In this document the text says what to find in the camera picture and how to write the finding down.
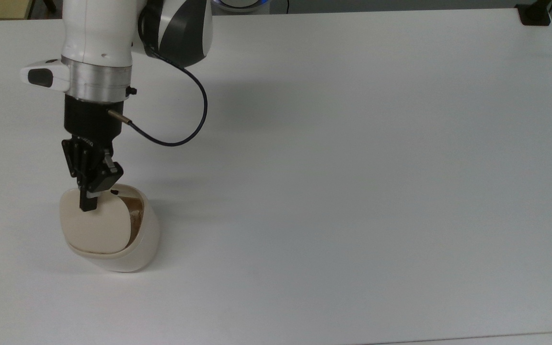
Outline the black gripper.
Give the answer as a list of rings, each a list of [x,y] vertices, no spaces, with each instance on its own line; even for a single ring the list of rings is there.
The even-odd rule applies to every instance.
[[[100,152],[93,163],[93,149],[83,139],[98,146],[111,146],[121,133],[121,122],[109,115],[109,111],[123,113],[123,109],[123,101],[99,104],[64,96],[64,129],[77,137],[62,140],[61,146],[70,176],[76,179],[79,207],[83,212],[96,210],[98,197],[94,194],[109,190],[124,173],[122,166],[113,160],[110,149]]]

